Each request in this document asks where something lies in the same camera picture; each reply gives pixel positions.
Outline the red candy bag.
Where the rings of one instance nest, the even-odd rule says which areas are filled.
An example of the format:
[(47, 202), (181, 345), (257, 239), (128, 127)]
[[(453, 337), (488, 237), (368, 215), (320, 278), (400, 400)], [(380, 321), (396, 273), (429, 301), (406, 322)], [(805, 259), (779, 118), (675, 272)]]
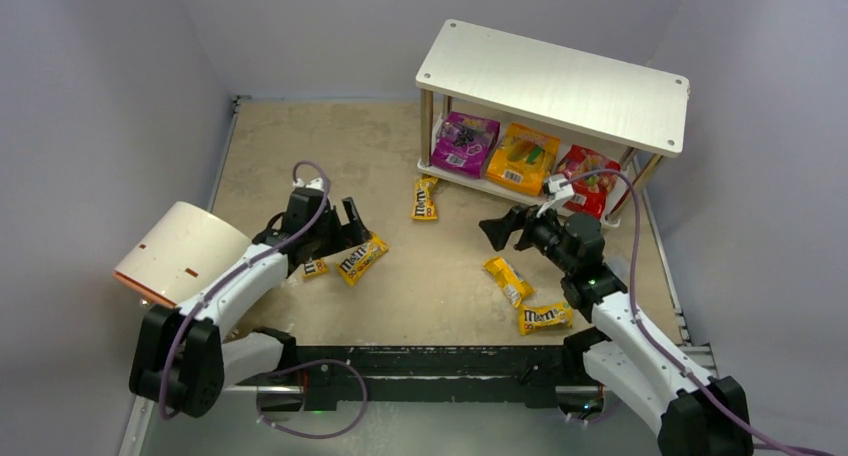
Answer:
[[(572, 145), (557, 164), (556, 172), (563, 174), (567, 180), (572, 180), (600, 169), (620, 171), (621, 166), (617, 161), (594, 150)], [(572, 185), (575, 195), (564, 207), (569, 211), (600, 219), (606, 208), (607, 196), (617, 181), (618, 176), (612, 173), (598, 173), (581, 178)]]

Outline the orange candy bag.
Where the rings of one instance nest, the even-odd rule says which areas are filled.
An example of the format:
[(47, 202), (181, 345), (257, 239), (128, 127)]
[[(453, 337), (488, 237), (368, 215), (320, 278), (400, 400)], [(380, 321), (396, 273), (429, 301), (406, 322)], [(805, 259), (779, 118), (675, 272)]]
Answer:
[(536, 197), (553, 171), (559, 148), (557, 137), (511, 123), (493, 152), (485, 177), (509, 190)]

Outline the purple candy bag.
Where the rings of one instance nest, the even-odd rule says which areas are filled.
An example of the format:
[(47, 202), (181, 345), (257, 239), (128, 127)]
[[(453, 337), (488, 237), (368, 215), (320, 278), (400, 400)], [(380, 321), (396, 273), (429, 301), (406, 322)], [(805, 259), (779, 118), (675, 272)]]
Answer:
[(451, 112), (438, 128), (430, 163), (480, 179), (499, 133), (496, 120)]

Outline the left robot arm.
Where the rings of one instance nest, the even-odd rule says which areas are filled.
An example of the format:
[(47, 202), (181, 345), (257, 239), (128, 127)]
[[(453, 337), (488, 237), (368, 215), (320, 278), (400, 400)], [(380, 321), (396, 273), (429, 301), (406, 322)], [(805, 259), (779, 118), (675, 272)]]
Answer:
[(210, 283), (176, 306), (155, 304), (142, 320), (130, 391), (157, 402), (166, 419), (179, 413), (200, 417), (226, 387), (296, 370), (296, 339), (283, 331), (260, 328), (234, 342), (224, 338), (298, 267), (373, 241), (353, 200), (342, 204), (347, 223), (340, 222), (325, 191), (295, 189), (286, 211), (273, 216)]

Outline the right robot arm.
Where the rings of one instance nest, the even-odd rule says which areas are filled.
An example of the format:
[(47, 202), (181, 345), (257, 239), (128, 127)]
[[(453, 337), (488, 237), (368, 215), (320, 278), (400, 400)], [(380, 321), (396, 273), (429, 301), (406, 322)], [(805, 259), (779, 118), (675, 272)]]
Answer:
[(744, 389), (717, 378), (672, 343), (634, 302), (630, 286), (604, 260), (598, 220), (516, 205), (479, 223), (494, 250), (513, 232), (515, 249), (534, 248), (562, 271), (568, 305), (601, 334), (582, 352), (585, 372), (611, 389), (656, 436), (663, 455), (751, 455)]

